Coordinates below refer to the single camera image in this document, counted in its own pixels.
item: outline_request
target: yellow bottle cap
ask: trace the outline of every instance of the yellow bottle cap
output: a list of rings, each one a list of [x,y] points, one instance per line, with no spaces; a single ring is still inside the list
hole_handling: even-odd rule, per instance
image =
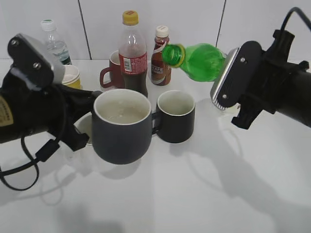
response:
[[[124,11],[122,16],[123,16],[123,24],[128,26],[138,24],[138,14],[136,11]]]

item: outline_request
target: yellow cup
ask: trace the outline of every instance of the yellow cup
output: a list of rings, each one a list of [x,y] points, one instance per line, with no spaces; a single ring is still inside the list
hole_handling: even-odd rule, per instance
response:
[[[82,89],[79,69],[73,65],[65,65],[62,84],[71,88]]]

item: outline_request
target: white tiled wall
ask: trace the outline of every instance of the white tiled wall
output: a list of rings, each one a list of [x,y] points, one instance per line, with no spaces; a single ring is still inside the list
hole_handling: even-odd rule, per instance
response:
[[[136,10],[149,58],[156,26],[170,28],[171,42],[216,44],[224,0],[80,0],[93,59],[109,59],[118,49],[122,13]]]
[[[80,0],[89,48],[93,59],[108,59],[118,48],[122,12],[139,14],[149,56],[155,27],[170,27],[172,43],[216,44],[225,0]],[[311,17],[310,0],[227,0],[218,47],[228,52],[248,40],[267,49],[274,29],[279,29],[287,11],[301,7]],[[44,33],[40,21],[52,18],[65,39],[72,59],[89,59],[78,0],[0,0],[0,59],[8,58],[6,46],[22,32],[38,39]],[[311,60],[311,33],[295,14],[287,29],[296,35],[290,59]]]
[[[229,52],[248,40],[256,40],[264,49],[269,48],[274,30],[280,29],[294,6],[311,18],[311,0],[227,0],[218,47]],[[311,61],[311,32],[296,13],[286,30],[295,35],[290,60]]]
[[[0,59],[17,33],[42,39],[40,22],[54,19],[72,59],[89,59],[77,0],[0,0]]]

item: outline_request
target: white bottle cap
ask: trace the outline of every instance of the white bottle cap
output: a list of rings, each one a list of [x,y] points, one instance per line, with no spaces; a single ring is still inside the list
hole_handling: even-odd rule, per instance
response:
[[[157,26],[155,30],[155,35],[157,37],[167,37],[169,36],[169,28],[164,25]]]
[[[56,29],[56,25],[53,20],[46,19],[41,21],[41,28],[45,32],[50,32]]]

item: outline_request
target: dark gray mug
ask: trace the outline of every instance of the dark gray mug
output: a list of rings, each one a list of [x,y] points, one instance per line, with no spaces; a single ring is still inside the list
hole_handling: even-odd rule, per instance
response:
[[[170,143],[184,142],[193,133],[194,109],[193,98],[181,91],[163,93],[153,114],[150,102],[139,92],[104,92],[96,98],[92,112],[94,150],[107,162],[129,164],[146,153],[155,133]]]
[[[129,164],[141,158],[152,138],[151,104],[136,91],[115,89],[94,102],[92,143],[107,162]]]

